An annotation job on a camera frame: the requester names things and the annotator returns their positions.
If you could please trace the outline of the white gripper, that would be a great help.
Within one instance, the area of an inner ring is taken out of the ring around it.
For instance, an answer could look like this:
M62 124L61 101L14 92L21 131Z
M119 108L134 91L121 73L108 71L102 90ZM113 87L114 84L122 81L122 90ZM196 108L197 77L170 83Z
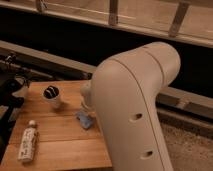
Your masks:
M80 94L82 96L81 106L85 111L92 111L92 101L91 101L91 82L87 81L80 88Z

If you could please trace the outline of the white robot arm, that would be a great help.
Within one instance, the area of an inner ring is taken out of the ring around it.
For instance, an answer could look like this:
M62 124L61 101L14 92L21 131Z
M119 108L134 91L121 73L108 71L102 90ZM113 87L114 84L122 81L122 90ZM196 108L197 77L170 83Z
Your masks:
M156 97L178 75L180 56L164 42L113 55L81 88L96 113L114 171L174 171Z

